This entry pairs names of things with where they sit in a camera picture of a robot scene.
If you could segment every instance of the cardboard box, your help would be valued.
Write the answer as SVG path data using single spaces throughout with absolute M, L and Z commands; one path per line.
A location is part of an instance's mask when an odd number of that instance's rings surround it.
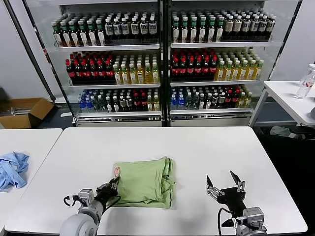
M 30 108 L 27 115 L 0 116 L 0 124 L 5 129 L 27 129 L 36 127 L 54 105 L 45 98 L 9 99 L 0 101 L 0 112 L 11 107 Z

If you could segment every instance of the blue cloth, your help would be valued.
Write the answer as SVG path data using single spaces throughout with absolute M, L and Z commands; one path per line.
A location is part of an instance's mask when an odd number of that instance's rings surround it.
M 0 191 L 9 184 L 17 188 L 24 187 L 27 182 L 22 179 L 19 173 L 28 170 L 27 163 L 30 156 L 24 153 L 11 152 L 0 156 Z

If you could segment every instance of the folded green t-shirt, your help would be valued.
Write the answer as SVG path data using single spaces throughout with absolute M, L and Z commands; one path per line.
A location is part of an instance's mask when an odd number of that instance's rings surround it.
M 117 185 L 121 199 L 115 207 L 171 208 L 173 199 L 173 161 L 163 157 L 154 161 L 115 163 L 120 167 Z

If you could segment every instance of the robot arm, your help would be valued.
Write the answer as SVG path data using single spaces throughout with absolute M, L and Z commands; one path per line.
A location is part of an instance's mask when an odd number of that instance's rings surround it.
M 98 187 L 95 197 L 92 189 L 82 189 L 78 194 L 65 197 L 63 201 L 67 206 L 72 207 L 77 201 L 81 206 L 77 214 L 70 216 L 63 223 L 60 236 L 95 236 L 104 212 L 121 198 L 117 192 L 118 180 L 119 176 L 115 176 L 109 183 Z M 114 197 L 117 200 L 106 207 L 107 202 Z
M 232 218 L 222 223 L 222 227 L 234 227 L 237 236 L 253 236 L 253 235 L 267 235 L 267 229 L 263 226 L 264 213 L 259 207 L 246 208 L 243 200 L 245 198 L 245 181 L 230 171 L 237 187 L 226 188 L 219 190 L 211 183 L 207 176 L 207 192 L 208 194 L 220 204 L 227 205 L 229 210 L 221 208 L 218 214 L 218 230 L 220 229 L 220 213 L 222 210 L 232 214 Z

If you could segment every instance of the white table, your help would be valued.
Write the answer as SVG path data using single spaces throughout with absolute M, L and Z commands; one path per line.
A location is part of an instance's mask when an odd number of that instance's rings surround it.
M 315 107 L 315 89 L 311 89 L 304 99 L 295 97 L 299 89 L 299 81 L 265 81 L 265 88 L 250 120 L 250 127 L 253 127 L 259 112 L 268 95 L 298 123 L 298 125 L 315 126 L 315 119 L 311 118 L 310 112 Z
M 16 207 L 62 131 L 62 129 L 0 129 L 0 155 L 15 151 L 30 156 L 28 170 L 22 174 L 28 184 L 20 189 L 11 185 L 0 192 L 0 235 L 10 213 Z
M 5 225 L 12 232 L 58 234 L 76 214 L 63 198 L 108 182 L 113 165 L 168 156 L 175 161 L 173 208 L 112 207 L 98 235 L 217 235 L 220 205 L 207 194 L 206 174 L 218 188 L 246 181 L 247 207 L 261 207 L 269 234 L 307 230 L 298 208 L 249 127 L 67 128 Z M 222 222 L 230 215 L 222 214 Z M 224 228 L 223 234 L 235 234 Z

